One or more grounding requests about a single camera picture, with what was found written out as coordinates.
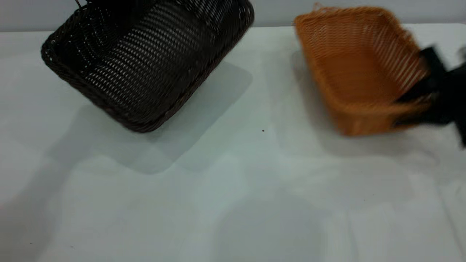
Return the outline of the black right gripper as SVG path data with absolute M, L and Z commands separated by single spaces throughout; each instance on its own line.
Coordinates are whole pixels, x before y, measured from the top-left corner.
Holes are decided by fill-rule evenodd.
M 444 81 L 447 70 L 435 46 L 422 49 L 419 56 L 424 61 L 428 74 L 401 95 L 395 103 L 411 103 L 436 92 L 437 81 Z M 447 82 L 438 97 L 441 109 L 441 124 L 454 123 L 461 138 L 462 147 L 466 146 L 466 65 L 449 72 Z M 424 113 L 404 115 L 395 120 L 395 126 L 411 126 L 422 122 Z

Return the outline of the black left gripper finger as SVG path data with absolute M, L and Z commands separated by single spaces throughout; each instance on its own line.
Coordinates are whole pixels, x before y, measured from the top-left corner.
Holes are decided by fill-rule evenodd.
M 87 0 L 110 12 L 110 21 L 119 30 L 129 30 L 151 7 L 151 0 Z

